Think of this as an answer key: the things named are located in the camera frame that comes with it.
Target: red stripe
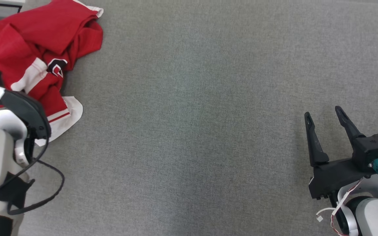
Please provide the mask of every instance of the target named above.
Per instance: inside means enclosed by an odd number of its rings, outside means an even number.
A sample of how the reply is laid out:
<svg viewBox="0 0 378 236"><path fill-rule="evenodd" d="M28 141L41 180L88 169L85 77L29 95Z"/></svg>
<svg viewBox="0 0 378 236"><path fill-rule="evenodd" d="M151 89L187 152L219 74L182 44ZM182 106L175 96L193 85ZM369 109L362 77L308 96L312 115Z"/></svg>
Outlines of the red stripe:
<svg viewBox="0 0 378 236"><path fill-rule="evenodd" d="M65 113L65 114L63 114L63 115L61 115L61 116L58 116L57 118L55 118L55 119L53 119L53 120L50 120L49 123L54 122L54 121L56 121L56 120L59 120L59 119L61 119L62 117L66 116L66 115L69 115L69 114L70 114L70 113L67 112L67 113Z"/></svg>

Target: black cable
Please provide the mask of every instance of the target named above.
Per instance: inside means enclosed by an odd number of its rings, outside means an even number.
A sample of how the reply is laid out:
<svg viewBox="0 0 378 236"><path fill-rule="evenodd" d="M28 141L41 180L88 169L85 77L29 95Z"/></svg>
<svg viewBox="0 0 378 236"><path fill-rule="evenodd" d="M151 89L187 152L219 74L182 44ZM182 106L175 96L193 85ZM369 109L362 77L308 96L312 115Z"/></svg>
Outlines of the black cable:
<svg viewBox="0 0 378 236"><path fill-rule="evenodd" d="M30 167L32 167L36 162L39 161L39 159L42 157L42 155L44 154L44 152L46 151L46 149L48 148L48 144L49 144L49 138L46 139L46 142L45 142L45 146L43 147L42 151L39 153L39 155L33 159L33 161L28 165L26 166L24 169L20 170L17 174L15 174L12 178L10 178L9 180L5 181L4 183L2 183L0 185L0 190L5 187L7 184L9 184L9 182L11 182L13 179L17 178L18 176L20 176L22 173L26 172L26 170L30 169Z"/></svg>
<svg viewBox="0 0 378 236"><path fill-rule="evenodd" d="M51 165L49 165L49 164L47 164L47 163L45 163L45 162L43 162L41 160L37 160L37 162L40 163L40 164L42 164L42 165L44 165L44 166L46 166L46 167L49 167L50 169L52 169L52 170L54 170L56 172L58 172L58 174L62 178L62 182L61 182L58 190L52 196L48 197L47 199L42 200L42 201L40 201L38 203L34 203L34 204L30 205L30 206L23 207L21 209L11 210L12 204L9 203L8 204L8 214L9 215L18 215L18 214L26 213L28 211L34 210L36 208L39 208L39 207L45 205L46 203L50 202L51 200L53 200L59 194L59 192L62 190L63 184L65 182L65 176L63 175L63 173L60 170L58 170L57 168L55 168L55 167L53 167L53 166L51 166Z"/></svg>

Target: gray fabric surface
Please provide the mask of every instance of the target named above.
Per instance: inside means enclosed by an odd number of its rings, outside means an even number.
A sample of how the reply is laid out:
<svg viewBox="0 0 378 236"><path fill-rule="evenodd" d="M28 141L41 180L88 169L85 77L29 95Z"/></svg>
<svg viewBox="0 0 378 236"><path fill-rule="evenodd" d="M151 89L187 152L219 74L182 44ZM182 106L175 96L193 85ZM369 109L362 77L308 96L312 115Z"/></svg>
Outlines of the gray fabric surface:
<svg viewBox="0 0 378 236"><path fill-rule="evenodd" d="M84 114L44 156L65 187L20 235L334 235L303 115L332 160L351 155L335 105L378 133L378 4L85 3L105 9L103 46L68 73ZM28 204L58 187L31 176Z"/></svg>

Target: robotic arm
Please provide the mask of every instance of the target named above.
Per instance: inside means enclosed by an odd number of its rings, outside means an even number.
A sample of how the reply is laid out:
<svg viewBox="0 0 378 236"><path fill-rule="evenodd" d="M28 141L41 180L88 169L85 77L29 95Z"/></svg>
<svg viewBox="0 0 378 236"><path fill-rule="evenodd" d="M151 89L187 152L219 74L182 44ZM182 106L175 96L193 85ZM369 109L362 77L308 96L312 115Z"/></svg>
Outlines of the robotic arm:
<svg viewBox="0 0 378 236"><path fill-rule="evenodd" d="M41 104L22 92L8 90L4 91L0 104L6 108L0 110L0 236L16 236L24 212L52 200L61 190L64 176L39 160L51 135ZM41 153L33 158L35 139L46 139L47 142ZM34 179L29 180L26 170L36 162L57 171L62 177L62 184L50 198L25 207L26 192L34 182Z"/></svg>
<svg viewBox="0 0 378 236"><path fill-rule="evenodd" d="M332 207L326 209L333 210L331 226L337 234L378 236L378 134L366 137L340 106L335 107L335 112L345 128L353 154L351 158L330 162L317 138L310 113L306 112L307 143L314 173L309 183L310 194L317 200L330 200ZM370 193L372 197L354 197L343 204L349 193L364 192ZM335 229L333 216L336 216L342 233Z"/></svg>

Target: red garment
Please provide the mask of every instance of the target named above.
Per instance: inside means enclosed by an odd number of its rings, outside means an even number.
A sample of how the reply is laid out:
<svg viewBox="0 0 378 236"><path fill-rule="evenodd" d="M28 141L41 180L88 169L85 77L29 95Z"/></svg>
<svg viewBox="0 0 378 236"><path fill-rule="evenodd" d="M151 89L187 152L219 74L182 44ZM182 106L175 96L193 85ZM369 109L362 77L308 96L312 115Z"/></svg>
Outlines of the red garment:
<svg viewBox="0 0 378 236"><path fill-rule="evenodd" d="M72 70L78 58L100 49L103 31L95 19L101 14L102 9L75 0L53 0L0 20L5 87L39 100L49 121L69 115L59 93L62 70Z"/></svg>

